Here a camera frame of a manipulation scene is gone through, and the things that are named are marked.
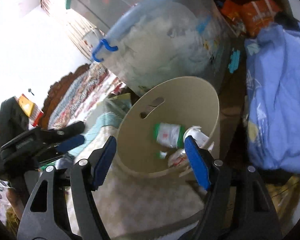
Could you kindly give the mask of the person left hand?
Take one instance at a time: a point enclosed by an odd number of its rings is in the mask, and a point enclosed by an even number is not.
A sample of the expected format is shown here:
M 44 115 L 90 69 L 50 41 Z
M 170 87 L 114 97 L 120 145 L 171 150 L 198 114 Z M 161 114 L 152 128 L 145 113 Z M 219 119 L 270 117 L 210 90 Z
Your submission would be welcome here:
M 8 188 L 6 197 L 8 201 L 10 202 L 12 209 L 17 216 L 19 220 L 21 220 L 23 211 L 24 211 L 24 205 L 21 201 L 21 198 L 13 188 Z

